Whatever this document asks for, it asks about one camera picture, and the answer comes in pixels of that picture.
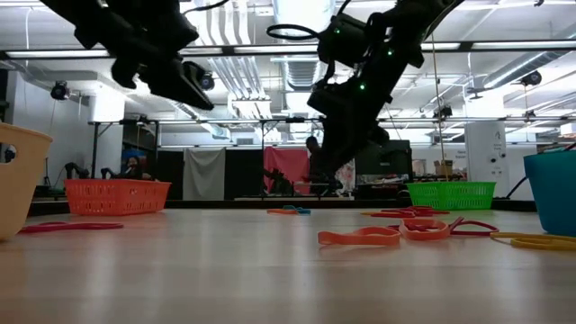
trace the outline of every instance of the white curtain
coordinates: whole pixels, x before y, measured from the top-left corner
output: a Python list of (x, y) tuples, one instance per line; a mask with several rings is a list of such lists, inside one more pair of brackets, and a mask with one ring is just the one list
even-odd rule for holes
[(225, 172), (226, 149), (187, 149), (184, 152), (184, 200), (224, 200)]

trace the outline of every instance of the red curtain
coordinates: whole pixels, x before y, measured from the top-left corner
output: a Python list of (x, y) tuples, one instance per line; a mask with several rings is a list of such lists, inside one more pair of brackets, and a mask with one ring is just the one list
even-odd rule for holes
[[(266, 148), (264, 150), (264, 168), (270, 172), (277, 168), (292, 183), (302, 182), (302, 178), (308, 176), (308, 152), (302, 148)], [(272, 181), (264, 177), (264, 183), (270, 188)], [(294, 189), (301, 194), (310, 192), (307, 185), (295, 185)]]

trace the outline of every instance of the person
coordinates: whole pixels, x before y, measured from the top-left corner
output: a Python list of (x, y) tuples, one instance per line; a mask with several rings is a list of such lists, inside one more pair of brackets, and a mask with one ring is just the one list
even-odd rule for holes
[(310, 168), (308, 171), (308, 178), (307, 180), (310, 181), (310, 193), (311, 194), (324, 194), (328, 189), (326, 185), (327, 182), (330, 180), (335, 179), (335, 175), (323, 175), (321, 166), (320, 166), (320, 144), (318, 143), (318, 139), (314, 136), (310, 136), (306, 139), (306, 149), (310, 152)]
[(126, 160), (126, 171), (121, 175), (124, 179), (150, 180), (152, 176), (142, 170), (139, 157), (128, 157)]

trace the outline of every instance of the green basket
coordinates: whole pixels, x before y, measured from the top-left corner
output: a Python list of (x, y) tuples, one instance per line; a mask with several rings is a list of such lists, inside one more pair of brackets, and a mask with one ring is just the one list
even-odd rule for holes
[(408, 184), (412, 203), (441, 211), (488, 210), (496, 183), (437, 182)]

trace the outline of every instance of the tan basket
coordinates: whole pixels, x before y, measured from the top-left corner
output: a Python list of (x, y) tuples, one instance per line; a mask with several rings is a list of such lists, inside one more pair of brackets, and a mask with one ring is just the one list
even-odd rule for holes
[(0, 163), (0, 240), (11, 238), (26, 222), (51, 142), (50, 136), (0, 122), (0, 143), (16, 148), (14, 160)]

